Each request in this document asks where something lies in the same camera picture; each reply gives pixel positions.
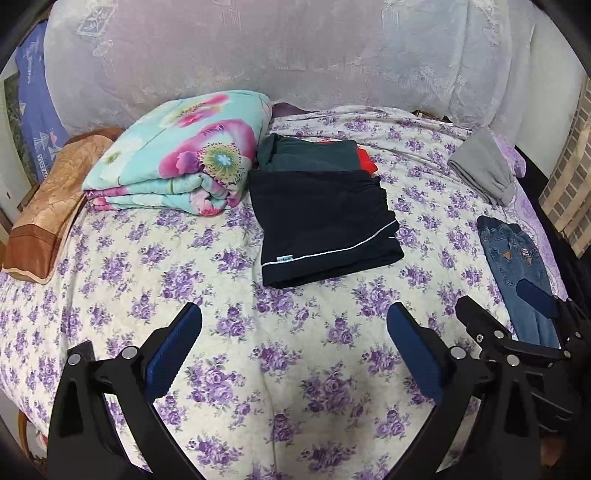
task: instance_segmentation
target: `white tag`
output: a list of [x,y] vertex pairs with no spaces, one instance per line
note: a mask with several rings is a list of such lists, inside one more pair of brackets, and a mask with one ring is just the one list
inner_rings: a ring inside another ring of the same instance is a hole
[[277,257],[279,263],[291,262],[294,259],[293,255],[284,255],[283,257]]

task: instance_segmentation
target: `red cloth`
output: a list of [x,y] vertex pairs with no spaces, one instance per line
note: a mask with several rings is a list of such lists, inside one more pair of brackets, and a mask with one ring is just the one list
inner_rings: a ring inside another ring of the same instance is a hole
[[[326,142],[320,143],[334,143],[334,141],[327,140]],[[359,148],[359,146],[357,146],[357,155],[359,156],[359,167],[361,170],[368,171],[370,175],[378,171],[376,164],[369,159],[369,154],[363,148]]]

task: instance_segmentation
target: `jeans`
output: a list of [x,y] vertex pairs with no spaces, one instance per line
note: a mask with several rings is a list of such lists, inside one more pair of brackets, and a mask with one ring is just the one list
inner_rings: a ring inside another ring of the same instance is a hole
[[480,242],[520,342],[560,348],[552,321],[517,296],[526,278],[552,295],[546,267],[531,238],[516,223],[478,217]]

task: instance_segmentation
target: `folded brown quilt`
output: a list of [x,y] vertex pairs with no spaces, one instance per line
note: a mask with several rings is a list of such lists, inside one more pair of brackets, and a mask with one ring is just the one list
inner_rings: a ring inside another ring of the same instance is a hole
[[3,266],[11,277],[49,282],[86,201],[82,182],[122,133],[119,128],[107,128],[74,137],[57,154],[48,177],[10,232]]

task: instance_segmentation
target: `screw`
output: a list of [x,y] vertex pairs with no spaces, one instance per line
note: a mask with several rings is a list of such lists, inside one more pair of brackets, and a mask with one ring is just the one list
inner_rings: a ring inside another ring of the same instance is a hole
[[456,360],[461,360],[466,357],[466,351],[460,346],[453,346],[450,348],[449,353]]
[[128,346],[123,349],[121,356],[126,360],[131,360],[138,354],[138,349],[134,346]]
[[512,367],[516,367],[519,365],[519,358],[513,354],[507,355],[507,363]]
[[78,365],[78,363],[80,362],[80,360],[82,359],[82,357],[80,356],[79,353],[73,353],[70,355],[70,357],[68,358],[68,363],[70,365]]

